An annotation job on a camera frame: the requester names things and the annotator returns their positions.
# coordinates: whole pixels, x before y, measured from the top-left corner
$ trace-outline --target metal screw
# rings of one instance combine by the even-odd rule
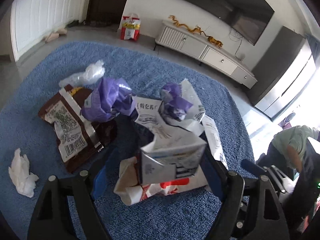
[[[55,179],[56,179],[56,176],[51,175],[48,180],[49,180],[49,181],[54,181]]]
[[[266,175],[261,175],[261,176],[260,176],[260,179],[261,179],[262,181],[268,181],[268,177],[267,177]]]
[[[243,223],[242,222],[237,222],[237,228],[242,228],[243,227]]]
[[[81,177],[85,177],[87,175],[88,175],[88,171],[86,171],[86,170],[80,171],[80,176]]]
[[[228,174],[232,177],[236,176],[237,173],[235,171],[228,171]]]

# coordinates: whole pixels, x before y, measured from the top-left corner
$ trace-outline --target blue carpet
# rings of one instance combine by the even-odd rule
[[[70,176],[57,151],[54,130],[37,113],[57,93],[61,79],[84,71],[99,59],[105,62],[106,77],[122,77],[134,91],[146,96],[159,96],[159,89],[166,82],[179,83],[188,78],[207,114],[217,124],[229,169],[248,176],[240,162],[244,158],[253,160],[251,143],[236,104],[223,85],[158,57],[106,44],[72,42],[43,60],[0,112],[0,210],[21,239],[26,239],[33,208],[48,177],[52,174],[58,178]],[[212,193],[201,188],[167,197],[154,196],[131,207],[126,207],[113,193],[120,161],[132,156],[137,147],[136,135],[127,119],[120,117],[117,122],[118,153],[108,160],[108,188],[95,202],[111,236],[115,240],[203,239],[220,208],[220,201]],[[27,154],[30,171],[40,178],[31,199],[19,195],[9,178],[8,166],[18,147]],[[76,232],[84,239],[72,198],[70,209]]]

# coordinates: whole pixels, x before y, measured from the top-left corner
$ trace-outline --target paper box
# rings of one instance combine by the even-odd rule
[[[161,100],[135,97],[135,102],[135,122],[154,134],[154,140],[141,148],[140,183],[161,183],[194,175],[206,142],[193,132],[168,125],[159,113]]]

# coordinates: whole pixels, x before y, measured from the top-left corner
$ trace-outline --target white tissue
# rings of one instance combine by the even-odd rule
[[[28,157],[25,154],[22,157],[20,153],[20,148],[15,150],[11,167],[9,167],[9,175],[19,194],[33,197],[33,190],[36,188],[36,181],[39,177],[32,172],[29,174]]]

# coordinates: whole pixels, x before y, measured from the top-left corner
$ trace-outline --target human arm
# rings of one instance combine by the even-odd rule
[[[291,145],[287,146],[287,156],[293,166],[297,169],[299,173],[302,171],[302,161],[299,158],[299,153]]]

